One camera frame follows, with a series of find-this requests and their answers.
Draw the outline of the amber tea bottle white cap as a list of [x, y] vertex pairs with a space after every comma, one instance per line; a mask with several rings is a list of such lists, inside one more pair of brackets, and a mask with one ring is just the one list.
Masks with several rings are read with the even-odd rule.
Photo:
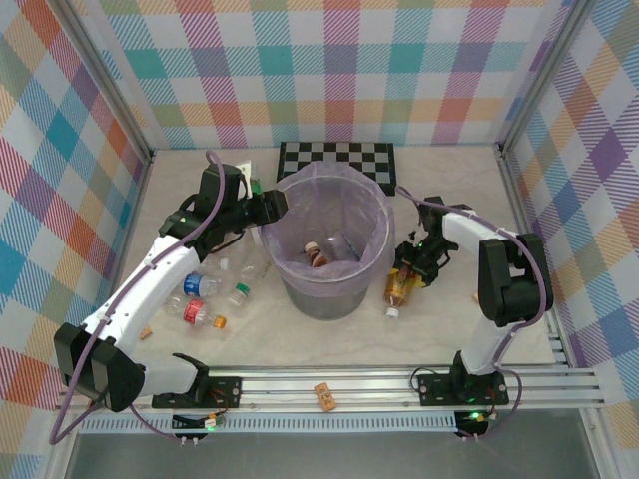
[[387, 277], [383, 298], [387, 303], [385, 316], [398, 319], [400, 309], [409, 302], [412, 290], [415, 287], [415, 279], [419, 275], [408, 268], [408, 280], [395, 280], [392, 273]]

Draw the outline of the grey round waste bin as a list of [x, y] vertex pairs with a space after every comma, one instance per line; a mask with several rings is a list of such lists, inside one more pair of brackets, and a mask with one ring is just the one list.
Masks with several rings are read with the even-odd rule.
[[354, 313], [371, 286], [369, 280], [351, 278], [329, 281], [282, 279], [295, 308], [318, 320], [337, 320]]

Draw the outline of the grey bin with liner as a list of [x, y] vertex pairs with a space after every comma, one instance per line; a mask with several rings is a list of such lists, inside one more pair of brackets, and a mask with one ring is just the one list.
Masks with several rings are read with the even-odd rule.
[[[312, 162], [277, 183], [288, 211], [277, 222], [259, 228], [262, 244], [281, 279], [329, 281], [363, 279], [373, 283], [394, 262], [395, 226], [387, 195], [372, 179], [348, 164]], [[335, 261], [327, 237], [343, 232], [360, 261]], [[329, 259], [310, 265], [305, 245], [316, 242]]]

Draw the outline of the clear crushed plastic bottle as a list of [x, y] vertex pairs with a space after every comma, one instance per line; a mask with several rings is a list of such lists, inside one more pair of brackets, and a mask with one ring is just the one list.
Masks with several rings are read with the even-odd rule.
[[264, 258], [248, 260], [242, 266], [238, 282], [245, 285], [251, 285], [256, 281], [260, 281], [268, 273], [271, 264], [272, 263], [268, 259]]

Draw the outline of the clear bottle blue label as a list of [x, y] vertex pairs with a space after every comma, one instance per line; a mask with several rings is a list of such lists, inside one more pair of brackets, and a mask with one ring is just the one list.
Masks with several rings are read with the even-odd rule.
[[185, 296], [207, 298], [218, 292], [220, 284], [218, 278], [192, 272], [182, 281], [181, 292]]

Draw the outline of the clear bottle red label orange cap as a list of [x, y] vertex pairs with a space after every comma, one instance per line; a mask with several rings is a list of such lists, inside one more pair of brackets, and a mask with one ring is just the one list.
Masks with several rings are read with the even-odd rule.
[[200, 298], [196, 297], [170, 297], [165, 305], [165, 312], [173, 317], [177, 317], [193, 327], [210, 325], [218, 329], [224, 329], [227, 319], [210, 311], [209, 306]]

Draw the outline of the brown bottle white cap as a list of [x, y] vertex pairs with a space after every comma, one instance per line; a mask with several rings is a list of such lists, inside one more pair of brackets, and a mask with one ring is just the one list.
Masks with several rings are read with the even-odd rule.
[[319, 268], [329, 264], [329, 259], [325, 256], [322, 249], [316, 242], [308, 242], [305, 245], [305, 252], [309, 258], [311, 267]]

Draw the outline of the black white checkerboard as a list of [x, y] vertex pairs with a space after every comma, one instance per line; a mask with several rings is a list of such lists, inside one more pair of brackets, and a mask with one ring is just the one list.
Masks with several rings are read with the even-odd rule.
[[392, 197], [397, 185], [393, 143], [281, 142], [277, 182], [312, 162], [349, 164]]

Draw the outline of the yellow power connector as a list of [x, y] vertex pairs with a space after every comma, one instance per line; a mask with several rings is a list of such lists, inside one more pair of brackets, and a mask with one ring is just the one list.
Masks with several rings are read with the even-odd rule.
[[483, 411], [455, 411], [456, 432], [461, 438], [484, 435], [489, 427], [489, 419]]
[[224, 417], [216, 414], [209, 414], [207, 416], [195, 417], [174, 415], [172, 417], [171, 427], [173, 429], [194, 429], [194, 430], [206, 430], [214, 431], [218, 426], [224, 423]]

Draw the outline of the wooden tag with print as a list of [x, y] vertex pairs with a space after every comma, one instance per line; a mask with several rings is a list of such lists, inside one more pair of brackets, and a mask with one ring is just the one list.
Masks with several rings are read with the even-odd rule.
[[320, 383], [314, 387], [319, 405], [324, 412], [330, 412], [336, 409], [336, 403], [328, 385]]

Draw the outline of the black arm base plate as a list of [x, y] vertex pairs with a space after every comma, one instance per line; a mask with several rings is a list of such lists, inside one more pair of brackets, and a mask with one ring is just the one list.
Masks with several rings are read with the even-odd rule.
[[243, 381], [239, 376], [207, 376], [185, 393], [154, 395], [155, 409], [235, 409], [240, 406]]
[[421, 406], [501, 406], [509, 403], [502, 374], [422, 374], [417, 376]]

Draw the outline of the aluminium rail base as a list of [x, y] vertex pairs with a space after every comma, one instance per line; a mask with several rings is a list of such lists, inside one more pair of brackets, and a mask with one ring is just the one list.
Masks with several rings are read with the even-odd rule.
[[[314, 387], [326, 383], [336, 403], [336, 410], [395, 411], [416, 410], [489, 410], [491, 406], [421, 406], [417, 376], [444, 374], [425, 368], [413, 372], [409, 368], [222, 368], [204, 376], [239, 376], [242, 396], [239, 411], [319, 412], [320, 404]], [[567, 367], [521, 367], [503, 374], [509, 403], [495, 406], [505, 411], [522, 409], [579, 409], [604, 405], [603, 392], [591, 369]], [[151, 409], [155, 394], [141, 396], [135, 404]]]

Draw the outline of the aluminium frame post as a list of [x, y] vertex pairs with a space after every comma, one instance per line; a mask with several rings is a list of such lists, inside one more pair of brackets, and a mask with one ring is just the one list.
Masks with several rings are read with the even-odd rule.
[[511, 153], [523, 135], [534, 110], [540, 103], [545, 91], [552, 83], [563, 64], [571, 45], [578, 36], [581, 27], [595, 6], [597, 0], [570, 0], [565, 13], [553, 23], [548, 31], [549, 40], [544, 40], [531, 64], [531, 73], [527, 76], [525, 89], [511, 105], [503, 132], [496, 142], [503, 157]]
[[114, 112], [114, 116], [132, 141], [135, 150], [144, 158], [146, 164], [151, 164], [153, 162], [153, 150], [144, 138], [142, 129], [129, 109], [124, 96], [109, 72], [102, 55], [92, 41], [81, 17], [76, 12], [72, 0], [47, 0], [47, 2], [62, 28], [70, 37], [71, 43], [78, 51], [97, 88], [105, 96], [107, 103]]

